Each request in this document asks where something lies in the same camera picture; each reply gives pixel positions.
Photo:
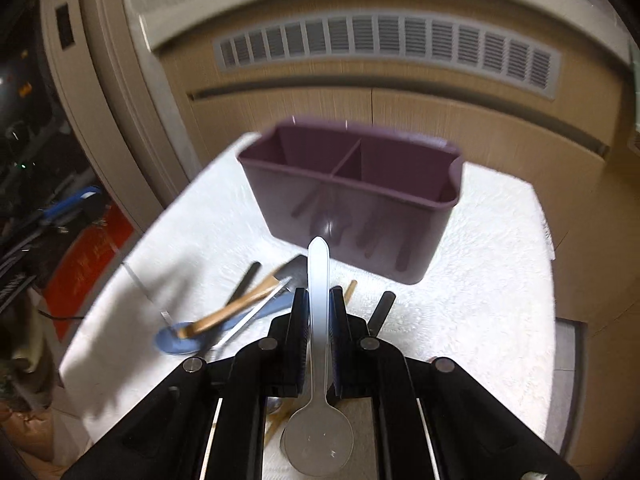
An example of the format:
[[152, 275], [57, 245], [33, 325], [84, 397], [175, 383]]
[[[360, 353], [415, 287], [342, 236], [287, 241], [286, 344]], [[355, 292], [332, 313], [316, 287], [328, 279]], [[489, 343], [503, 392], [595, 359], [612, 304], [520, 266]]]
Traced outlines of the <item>blue plastic spoon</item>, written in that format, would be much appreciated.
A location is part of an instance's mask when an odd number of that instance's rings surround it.
[[[279, 292], [277, 296], [267, 302], [260, 311], [256, 313], [253, 320], [259, 320], [273, 313], [290, 310], [293, 299], [294, 294], [292, 292], [288, 290]], [[216, 344], [228, 330], [233, 330], [245, 317], [246, 313], [239, 313], [233, 318], [224, 321], [218, 327], [214, 327], [212, 330], [201, 333], [194, 338], [179, 338], [174, 334], [175, 330], [183, 328], [186, 326], [186, 323], [178, 323], [172, 327], [164, 327], [155, 335], [154, 344], [157, 350], [170, 356], [185, 356], [186, 354], [196, 353], [203, 350], [209, 341], [212, 344]]]

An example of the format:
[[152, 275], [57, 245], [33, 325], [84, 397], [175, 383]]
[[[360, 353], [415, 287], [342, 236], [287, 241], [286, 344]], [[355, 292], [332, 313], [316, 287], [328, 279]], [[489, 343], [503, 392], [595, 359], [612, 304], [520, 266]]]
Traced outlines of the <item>steel spoon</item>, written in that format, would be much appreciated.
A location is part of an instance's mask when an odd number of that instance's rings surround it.
[[251, 322], [291, 307], [296, 289], [307, 287], [307, 257], [298, 254], [281, 266], [274, 277], [278, 281], [274, 291], [267, 292], [265, 298], [259, 299], [254, 306], [215, 327], [205, 339], [198, 356], [210, 360]]

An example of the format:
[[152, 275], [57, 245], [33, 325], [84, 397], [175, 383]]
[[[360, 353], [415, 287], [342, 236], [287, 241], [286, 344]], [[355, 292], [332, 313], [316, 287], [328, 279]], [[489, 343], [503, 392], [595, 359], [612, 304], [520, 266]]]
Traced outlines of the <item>white plastic spoon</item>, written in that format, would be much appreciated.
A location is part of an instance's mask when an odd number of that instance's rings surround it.
[[354, 433], [348, 418], [326, 400], [331, 356], [330, 250], [320, 236], [308, 245], [307, 270], [310, 398], [288, 421], [282, 445], [300, 474], [325, 477], [348, 463]]

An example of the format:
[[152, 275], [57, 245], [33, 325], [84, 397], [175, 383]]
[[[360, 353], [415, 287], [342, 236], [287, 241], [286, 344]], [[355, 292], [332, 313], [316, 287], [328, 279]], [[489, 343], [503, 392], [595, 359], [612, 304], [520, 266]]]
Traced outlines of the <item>black handled metal spoon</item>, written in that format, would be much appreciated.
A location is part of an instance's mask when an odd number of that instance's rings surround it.
[[386, 290], [386, 292], [382, 293], [382, 296], [380, 300], [378, 300], [378, 304], [374, 308], [368, 321], [368, 330], [372, 337], [378, 336], [382, 330], [386, 318], [390, 314], [390, 310], [392, 310], [395, 303], [395, 299], [396, 295], [390, 290]]

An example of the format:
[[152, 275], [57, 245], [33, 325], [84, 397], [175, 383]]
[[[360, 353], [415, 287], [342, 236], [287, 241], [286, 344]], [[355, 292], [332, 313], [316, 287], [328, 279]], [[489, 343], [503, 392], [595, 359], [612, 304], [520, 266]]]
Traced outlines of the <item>small white ball spoon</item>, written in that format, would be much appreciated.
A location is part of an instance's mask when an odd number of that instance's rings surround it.
[[142, 295], [146, 300], [156, 307], [156, 310], [160, 312], [160, 317], [163, 319], [166, 330], [174, 338], [178, 337], [176, 323], [172, 315], [169, 313], [170, 300], [167, 296], [168, 286], [175, 281], [174, 274], [171, 272], [160, 272], [157, 276], [153, 276], [148, 282], [143, 281], [127, 261], [122, 263], [122, 267], [125, 269], [129, 277], [134, 284], [140, 289]]

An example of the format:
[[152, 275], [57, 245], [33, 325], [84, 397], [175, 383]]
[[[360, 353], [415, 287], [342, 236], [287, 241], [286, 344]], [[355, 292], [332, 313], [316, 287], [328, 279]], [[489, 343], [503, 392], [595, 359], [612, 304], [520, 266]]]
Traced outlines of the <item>wooden spoon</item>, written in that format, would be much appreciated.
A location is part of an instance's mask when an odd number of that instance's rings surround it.
[[178, 328], [177, 337], [180, 339], [193, 338], [194, 336], [219, 325], [225, 320], [228, 320], [228, 318], [231, 318], [232, 315], [244, 311], [258, 300], [266, 298], [270, 292], [274, 292], [280, 284], [281, 282], [273, 275], [267, 276], [256, 287], [247, 292], [244, 296], [230, 302], [228, 306], [207, 315], [205, 318], [192, 322], [186, 327]]

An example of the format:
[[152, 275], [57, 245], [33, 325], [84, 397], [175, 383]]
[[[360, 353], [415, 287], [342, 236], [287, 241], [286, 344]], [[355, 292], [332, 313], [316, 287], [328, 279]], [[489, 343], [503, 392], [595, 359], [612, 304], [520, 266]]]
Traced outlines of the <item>slotted metal spoon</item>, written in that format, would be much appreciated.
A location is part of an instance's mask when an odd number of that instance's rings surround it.
[[239, 283], [236, 285], [231, 296], [229, 297], [227, 306], [229, 304], [232, 304], [233, 301], [238, 300], [248, 292], [248, 290], [250, 289], [250, 285], [253, 283], [254, 278], [261, 267], [262, 264], [258, 261], [254, 261], [250, 264], [250, 266], [247, 268], [246, 272], [240, 279]]

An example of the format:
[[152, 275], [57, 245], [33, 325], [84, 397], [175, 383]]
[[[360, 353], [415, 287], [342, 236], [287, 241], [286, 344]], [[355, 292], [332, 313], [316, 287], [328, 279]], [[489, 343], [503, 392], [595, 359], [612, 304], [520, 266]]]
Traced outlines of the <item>wooden chopstick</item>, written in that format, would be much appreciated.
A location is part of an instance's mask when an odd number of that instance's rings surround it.
[[349, 301], [352, 299], [352, 295], [354, 294], [356, 287], [357, 287], [357, 281], [351, 280], [346, 290], [344, 291], [343, 298], [344, 298], [345, 304], [349, 304]]

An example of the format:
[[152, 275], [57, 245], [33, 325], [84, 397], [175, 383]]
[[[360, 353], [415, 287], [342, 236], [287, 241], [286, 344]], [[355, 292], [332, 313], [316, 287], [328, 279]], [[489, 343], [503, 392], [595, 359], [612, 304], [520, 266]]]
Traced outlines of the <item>purple plastic utensil caddy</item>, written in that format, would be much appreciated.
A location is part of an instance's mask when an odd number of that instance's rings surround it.
[[292, 117], [239, 152], [270, 234], [419, 283], [460, 200], [464, 157], [423, 133]]

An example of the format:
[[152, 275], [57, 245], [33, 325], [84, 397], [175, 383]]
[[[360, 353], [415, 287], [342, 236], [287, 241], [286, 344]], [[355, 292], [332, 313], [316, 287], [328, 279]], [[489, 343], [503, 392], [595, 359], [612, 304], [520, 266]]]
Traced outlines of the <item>grey ventilation grille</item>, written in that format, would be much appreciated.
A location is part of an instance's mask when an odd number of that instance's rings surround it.
[[341, 10], [248, 26], [213, 41], [236, 70], [312, 58], [399, 60], [483, 76], [555, 98], [562, 54], [485, 22], [434, 12]]

